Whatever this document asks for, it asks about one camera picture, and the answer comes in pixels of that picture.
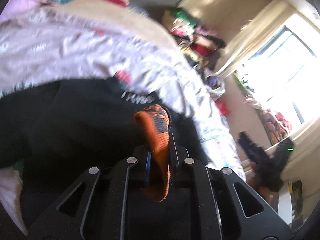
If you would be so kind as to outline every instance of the metal screw head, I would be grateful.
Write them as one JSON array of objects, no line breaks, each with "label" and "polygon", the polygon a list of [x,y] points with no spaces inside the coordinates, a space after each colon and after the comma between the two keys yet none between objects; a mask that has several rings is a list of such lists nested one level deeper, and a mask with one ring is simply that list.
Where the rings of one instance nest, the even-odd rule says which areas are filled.
[{"label": "metal screw head", "polygon": [[135,157],[129,157],[127,159],[127,163],[136,163],[136,162],[137,162],[137,158],[135,158]]},{"label": "metal screw head", "polygon": [[232,169],[230,168],[223,168],[222,169],[222,172],[226,175],[230,175],[232,173]]},{"label": "metal screw head", "polygon": [[99,168],[98,168],[98,167],[91,167],[91,168],[89,169],[89,173],[90,173],[90,174],[96,174],[96,173],[98,173],[98,171],[99,171]]},{"label": "metal screw head", "polygon": [[188,157],[188,158],[185,158],[185,159],[184,159],[184,162],[185,162],[186,164],[192,164],[192,163],[195,162],[195,160],[192,159],[192,158],[190,158],[190,157]]}]

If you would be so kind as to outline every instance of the bedsheet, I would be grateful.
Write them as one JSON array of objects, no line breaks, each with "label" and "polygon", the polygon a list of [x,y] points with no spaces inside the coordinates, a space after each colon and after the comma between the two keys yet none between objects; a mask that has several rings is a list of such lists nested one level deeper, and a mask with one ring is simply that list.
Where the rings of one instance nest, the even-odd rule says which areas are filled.
[{"label": "bedsheet", "polygon": [[[123,76],[127,91],[141,95],[156,91],[164,104],[193,117],[211,159],[208,167],[230,167],[245,179],[236,144],[219,110],[200,76],[177,50],[162,49],[113,23],[38,8],[0,25],[0,62],[2,97],[55,80],[114,75]],[[5,208],[14,221],[19,220],[14,203]]]},{"label": "bedsheet", "polygon": [[163,49],[179,50],[173,37],[160,23],[129,8],[104,0],[73,0],[54,9],[93,21],[108,22]]}]

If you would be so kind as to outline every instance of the pile of clothes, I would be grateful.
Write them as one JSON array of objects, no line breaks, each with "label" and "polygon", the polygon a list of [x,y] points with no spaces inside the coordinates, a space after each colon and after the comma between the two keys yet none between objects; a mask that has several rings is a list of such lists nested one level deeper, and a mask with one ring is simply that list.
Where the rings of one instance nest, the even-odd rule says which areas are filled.
[{"label": "pile of clothes", "polygon": [[223,49],[226,43],[184,8],[165,11],[162,25],[172,34],[190,66],[202,76],[212,98],[218,99],[225,88],[213,71],[220,58],[219,49]]},{"label": "pile of clothes", "polygon": [[292,131],[291,123],[279,112],[273,112],[270,109],[263,111],[263,118],[268,128],[267,133],[271,139],[272,145],[288,137]]}]

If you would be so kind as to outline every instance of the curtain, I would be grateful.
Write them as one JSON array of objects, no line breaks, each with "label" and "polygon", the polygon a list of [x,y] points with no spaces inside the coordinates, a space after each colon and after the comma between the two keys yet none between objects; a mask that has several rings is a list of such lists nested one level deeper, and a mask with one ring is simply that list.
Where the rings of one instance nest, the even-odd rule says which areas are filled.
[{"label": "curtain", "polygon": [[216,69],[222,78],[233,73],[239,65],[252,57],[284,22],[295,13],[295,9],[281,0],[270,2],[222,52]]}]

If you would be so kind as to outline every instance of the window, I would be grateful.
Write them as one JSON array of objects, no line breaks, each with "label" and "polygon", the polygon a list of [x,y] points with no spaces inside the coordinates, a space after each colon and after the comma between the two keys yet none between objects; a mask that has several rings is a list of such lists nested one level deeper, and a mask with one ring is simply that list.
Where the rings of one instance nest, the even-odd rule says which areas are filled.
[{"label": "window", "polygon": [[288,25],[244,64],[244,73],[255,97],[297,129],[319,112],[320,64]]}]

